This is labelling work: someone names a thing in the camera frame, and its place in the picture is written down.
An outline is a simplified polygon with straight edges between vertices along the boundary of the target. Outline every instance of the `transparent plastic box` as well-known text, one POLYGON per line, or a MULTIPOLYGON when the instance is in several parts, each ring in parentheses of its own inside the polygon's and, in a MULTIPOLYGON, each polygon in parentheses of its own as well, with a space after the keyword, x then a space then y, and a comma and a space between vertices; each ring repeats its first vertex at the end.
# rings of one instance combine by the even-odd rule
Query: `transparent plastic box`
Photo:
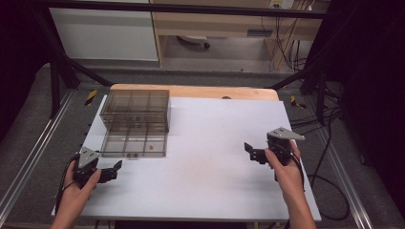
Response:
POLYGON ((169 91, 111 91, 100 117, 107 129, 102 156, 166 156, 169 91))

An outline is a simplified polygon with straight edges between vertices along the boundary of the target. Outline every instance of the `white wall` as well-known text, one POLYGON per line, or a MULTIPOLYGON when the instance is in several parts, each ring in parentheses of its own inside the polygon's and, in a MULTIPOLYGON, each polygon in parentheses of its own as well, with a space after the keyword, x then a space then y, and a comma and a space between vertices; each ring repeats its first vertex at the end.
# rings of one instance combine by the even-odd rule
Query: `white wall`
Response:
POLYGON ((150 12, 50 10, 71 58, 158 61, 150 12))

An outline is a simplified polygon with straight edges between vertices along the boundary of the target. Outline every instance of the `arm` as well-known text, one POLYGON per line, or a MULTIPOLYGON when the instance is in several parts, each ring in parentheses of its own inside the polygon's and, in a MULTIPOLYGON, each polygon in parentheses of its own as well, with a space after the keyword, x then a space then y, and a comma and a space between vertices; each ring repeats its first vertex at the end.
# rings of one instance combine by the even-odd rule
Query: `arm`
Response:
MULTIPOLYGON (((300 158, 301 153, 295 143, 291 141, 290 144, 292 152, 300 158)), ((270 166, 274 169, 283 191, 291 228, 316 228, 304 194, 301 175, 296 164, 290 161, 288 165, 283 166, 277 159, 277 156, 269 149, 266 149, 266 157, 270 166)))
POLYGON ((74 167, 75 161, 69 165, 66 173, 64 183, 65 191, 60 201, 59 210, 53 220, 52 229, 68 229, 75 226, 75 222, 83 211, 90 197, 90 193, 96 188, 100 178, 101 172, 97 170, 92 174, 86 185, 80 189, 74 183, 74 167))

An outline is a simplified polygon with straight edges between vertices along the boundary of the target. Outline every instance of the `white tabletop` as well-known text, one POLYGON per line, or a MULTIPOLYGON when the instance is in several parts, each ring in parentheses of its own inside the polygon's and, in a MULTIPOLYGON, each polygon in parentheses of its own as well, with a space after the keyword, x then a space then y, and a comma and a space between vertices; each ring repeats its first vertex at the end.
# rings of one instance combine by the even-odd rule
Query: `white tabletop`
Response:
MULTIPOLYGON (((98 184, 82 217, 97 219, 270 221, 288 219, 274 173, 249 160, 244 142, 266 147, 266 133, 290 129, 280 101, 171 97, 167 156, 123 159, 117 179, 98 184)), ((99 112, 84 146, 100 150, 99 112)), ((101 157, 98 168, 118 158, 101 157)), ((306 177, 306 197, 318 208, 306 177)))

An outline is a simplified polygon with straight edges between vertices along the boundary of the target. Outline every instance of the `human hand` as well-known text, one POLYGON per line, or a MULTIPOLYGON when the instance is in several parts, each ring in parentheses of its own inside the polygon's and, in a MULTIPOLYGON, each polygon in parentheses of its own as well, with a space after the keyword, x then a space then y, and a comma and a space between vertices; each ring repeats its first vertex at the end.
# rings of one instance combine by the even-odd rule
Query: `human hand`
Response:
POLYGON ((75 225, 100 178, 101 171, 97 170, 80 189, 74 183, 74 167, 75 161, 72 161, 65 176, 63 197, 51 228, 64 229, 75 225))
MULTIPOLYGON (((299 161, 301 155, 300 151, 292 140, 289 141, 289 144, 292 152, 295 153, 299 161)), ((288 204, 292 196, 302 196, 304 194, 303 182, 297 165, 290 160, 286 166, 283 166, 271 150, 265 149, 265 152, 270 167, 274 169, 276 173, 286 203, 288 204)))

